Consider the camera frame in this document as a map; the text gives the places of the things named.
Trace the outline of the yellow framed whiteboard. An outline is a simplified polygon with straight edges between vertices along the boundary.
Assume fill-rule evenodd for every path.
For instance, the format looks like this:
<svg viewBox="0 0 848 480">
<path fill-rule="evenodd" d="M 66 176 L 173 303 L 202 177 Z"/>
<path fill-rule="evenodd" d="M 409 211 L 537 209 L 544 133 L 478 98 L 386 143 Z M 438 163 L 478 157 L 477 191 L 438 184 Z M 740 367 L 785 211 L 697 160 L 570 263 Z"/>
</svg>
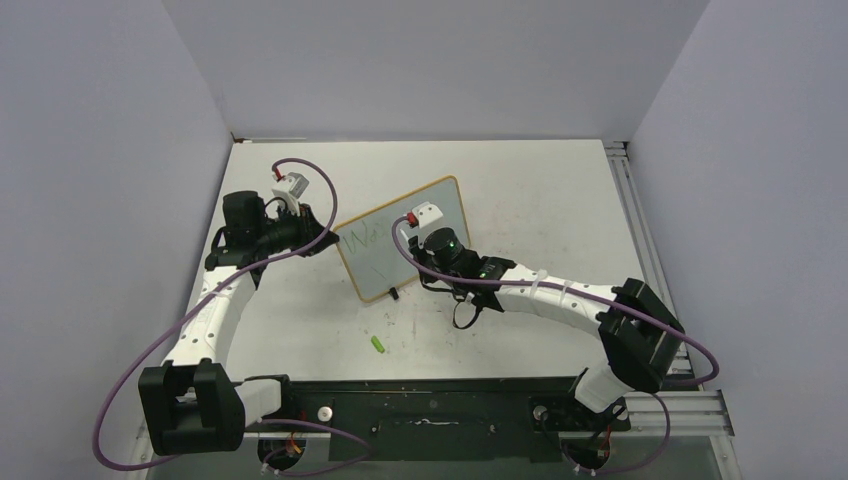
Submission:
<svg viewBox="0 0 848 480">
<path fill-rule="evenodd" d="M 393 222 L 418 210 L 423 203 L 441 210 L 445 225 L 452 228 L 465 246 L 471 245 L 459 182 L 444 176 L 405 195 L 371 209 L 334 228 L 337 248 L 357 296 L 370 303 L 418 277 L 392 240 Z"/>
</svg>

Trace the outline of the green marker cap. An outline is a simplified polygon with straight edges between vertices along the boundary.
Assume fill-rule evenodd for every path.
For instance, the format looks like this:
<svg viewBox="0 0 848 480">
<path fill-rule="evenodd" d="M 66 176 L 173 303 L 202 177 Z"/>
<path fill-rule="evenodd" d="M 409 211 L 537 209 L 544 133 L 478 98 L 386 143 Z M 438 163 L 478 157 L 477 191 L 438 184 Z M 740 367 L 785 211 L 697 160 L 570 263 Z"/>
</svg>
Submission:
<svg viewBox="0 0 848 480">
<path fill-rule="evenodd" d="M 370 341 L 378 353 L 383 354 L 385 352 L 385 347 L 377 336 L 372 336 Z"/>
</svg>

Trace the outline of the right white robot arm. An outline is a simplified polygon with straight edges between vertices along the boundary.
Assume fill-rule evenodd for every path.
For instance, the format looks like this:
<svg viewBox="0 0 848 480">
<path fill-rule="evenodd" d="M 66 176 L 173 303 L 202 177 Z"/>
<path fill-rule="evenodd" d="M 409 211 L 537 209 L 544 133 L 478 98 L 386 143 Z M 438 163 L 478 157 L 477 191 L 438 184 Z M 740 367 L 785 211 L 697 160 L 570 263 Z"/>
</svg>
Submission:
<svg viewBox="0 0 848 480">
<path fill-rule="evenodd" d="M 406 250 L 428 290 L 441 281 L 457 302 L 556 321 L 598 339 L 604 359 L 586 367 L 565 402 L 569 421 L 590 428 L 629 392 L 656 393 L 665 383 L 684 329 L 645 282 L 592 285 L 551 276 L 515 261 L 481 256 L 444 227 Z"/>
</svg>

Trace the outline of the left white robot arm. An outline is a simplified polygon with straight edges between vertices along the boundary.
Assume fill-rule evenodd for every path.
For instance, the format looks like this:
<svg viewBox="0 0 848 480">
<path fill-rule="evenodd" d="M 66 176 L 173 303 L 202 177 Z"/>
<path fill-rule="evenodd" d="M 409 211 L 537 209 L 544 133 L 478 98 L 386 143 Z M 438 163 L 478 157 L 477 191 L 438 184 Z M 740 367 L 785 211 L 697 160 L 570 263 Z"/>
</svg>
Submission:
<svg viewBox="0 0 848 480">
<path fill-rule="evenodd" d="M 154 452 L 159 456 L 233 451 L 247 427 L 262 420 L 290 428 L 296 400 L 283 380 L 232 381 L 227 357 L 242 314 L 273 256 L 313 256 L 338 242 L 297 193 L 276 190 L 276 214 L 255 191 L 223 199 L 224 224 L 204 262 L 201 294 L 173 348 L 145 368 L 138 390 Z"/>
</svg>

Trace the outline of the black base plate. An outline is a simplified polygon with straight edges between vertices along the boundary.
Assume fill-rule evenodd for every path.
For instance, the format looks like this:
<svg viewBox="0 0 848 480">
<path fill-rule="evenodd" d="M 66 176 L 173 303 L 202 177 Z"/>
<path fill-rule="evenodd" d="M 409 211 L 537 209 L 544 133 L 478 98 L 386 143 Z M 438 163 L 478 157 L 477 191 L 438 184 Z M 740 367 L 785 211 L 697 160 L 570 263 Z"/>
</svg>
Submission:
<svg viewBox="0 0 848 480">
<path fill-rule="evenodd" d="M 315 424 L 366 440 L 375 461 L 554 462 L 557 438 L 584 447 L 626 432 L 626 403 L 595 414 L 573 397 L 574 378 L 286 381 L 271 424 L 247 432 L 267 446 L 317 437 Z"/>
</svg>

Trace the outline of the aluminium rail frame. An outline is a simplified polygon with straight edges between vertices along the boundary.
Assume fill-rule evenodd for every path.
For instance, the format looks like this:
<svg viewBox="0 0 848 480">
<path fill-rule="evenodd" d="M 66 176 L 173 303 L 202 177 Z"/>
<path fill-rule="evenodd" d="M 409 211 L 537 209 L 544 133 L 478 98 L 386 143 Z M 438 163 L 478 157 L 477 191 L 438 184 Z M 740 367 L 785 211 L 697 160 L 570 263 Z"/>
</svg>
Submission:
<svg viewBox="0 0 848 480">
<path fill-rule="evenodd" d="M 669 310 L 675 312 L 665 272 L 631 171 L 627 144 L 623 141 L 610 141 L 605 142 L 603 148 L 637 250 L 644 280 Z M 673 435 L 698 437 L 734 435 L 721 392 L 708 391 L 702 386 L 666 385 L 659 395 L 669 407 Z"/>
</svg>

